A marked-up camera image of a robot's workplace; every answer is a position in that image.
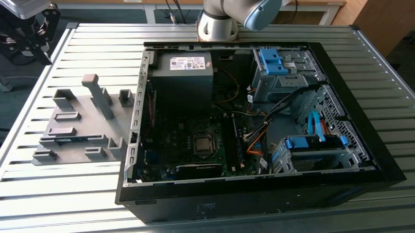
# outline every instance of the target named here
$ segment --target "orange wire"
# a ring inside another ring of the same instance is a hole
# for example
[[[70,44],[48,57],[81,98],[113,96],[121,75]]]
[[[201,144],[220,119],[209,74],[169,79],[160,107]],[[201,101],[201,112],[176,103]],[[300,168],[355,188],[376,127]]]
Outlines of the orange wire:
[[[260,139],[260,137],[264,135],[264,133],[266,132],[268,127],[264,129],[264,131],[258,134],[258,136],[256,137],[254,141],[252,142],[252,144],[249,145],[248,149],[246,149],[246,153],[253,152],[250,151],[254,143],[257,142],[257,140]]]
[[[250,103],[248,103],[248,105],[246,105],[246,113],[249,113],[249,114],[256,114],[256,112],[250,112],[250,111],[249,111],[249,108],[250,108]]]
[[[217,68],[217,70],[221,70],[232,78],[232,80],[233,80],[233,82],[236,84],[236,93],[234,93],[233,97],[230,99],[228,99],[228,100],[220,100],[220,101],[214,101],[213,102],[213,103],[226,103],[226,102],[232,101],[237,97],[237,95],[238,95],[238,83],[236,81],[236,78],[230,75],[230,73],[228,71],[225,71],[221,68]]]
[[[248,154],[256,154],[256,155],[262,156],[262,154],[261,154],[258,151],[253,151],[253,150],[252,150],[252,151],[249,151],[249,152],[248,152]]]

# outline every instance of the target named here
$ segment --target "power supply label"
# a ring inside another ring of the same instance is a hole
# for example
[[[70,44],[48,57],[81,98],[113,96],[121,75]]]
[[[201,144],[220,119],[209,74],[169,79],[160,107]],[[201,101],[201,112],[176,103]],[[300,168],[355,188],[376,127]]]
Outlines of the power supply label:
[[[205,69],[204,57],[172,57],[169,59],[169,70]]]

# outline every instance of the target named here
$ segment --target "wooden cabinet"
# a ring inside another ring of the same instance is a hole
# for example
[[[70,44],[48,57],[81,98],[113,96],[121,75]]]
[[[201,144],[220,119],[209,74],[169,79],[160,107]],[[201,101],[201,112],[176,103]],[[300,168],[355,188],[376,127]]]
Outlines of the wooden cabinet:
[[[347,0],[332,25],[355,24],[383,56],[415,28],[415,0]]]

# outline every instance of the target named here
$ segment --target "floor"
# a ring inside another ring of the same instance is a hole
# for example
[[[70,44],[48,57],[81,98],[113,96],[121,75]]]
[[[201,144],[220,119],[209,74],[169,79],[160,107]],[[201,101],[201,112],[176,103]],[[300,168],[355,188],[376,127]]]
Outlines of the floor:
[[[180,21],[180,15],[176,13],[176,19]],[[186,23],[194,23],[198,11],[184,10]],[[82,23],[145,23],[145,15],[141,10],[61,10],[61,20],[56,32],[56,38],[64,32],[69,22]],[[156,22],[170,23],[162,11],[156,11]],[[57,40],[50,44],[53,50]],[[415,89],[415,43],[409,40],[401,40],[393,52],[387,57],[388,62],[396,68],[397,73]],[[13,77],[6,80],[13,85],[12,92],[0,92],[0,143],[4,141],[6,131],[12,127],[25,99],[36,83],[44,67],[33,62],[24,66],[12,65],[0,55],[0,75]]]

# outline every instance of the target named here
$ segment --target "wooden panel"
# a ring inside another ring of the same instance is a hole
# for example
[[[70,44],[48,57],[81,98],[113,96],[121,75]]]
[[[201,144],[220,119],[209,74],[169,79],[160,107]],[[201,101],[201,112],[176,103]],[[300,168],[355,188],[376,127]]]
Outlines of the wooden panel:
[[[347,0],[297,0],[298,1],[298,5],[301,6],[344,6],[347,3]],[[288,5],[294,5],[294,0],[292,0],[290,3],[288,3]]]
[[[415,27],[413,0],[347,0],[332,25],[355,24],[385,57]]]
[[[351,25],[368,0],[347,0],[345,6],[339,9],[331,25]]]

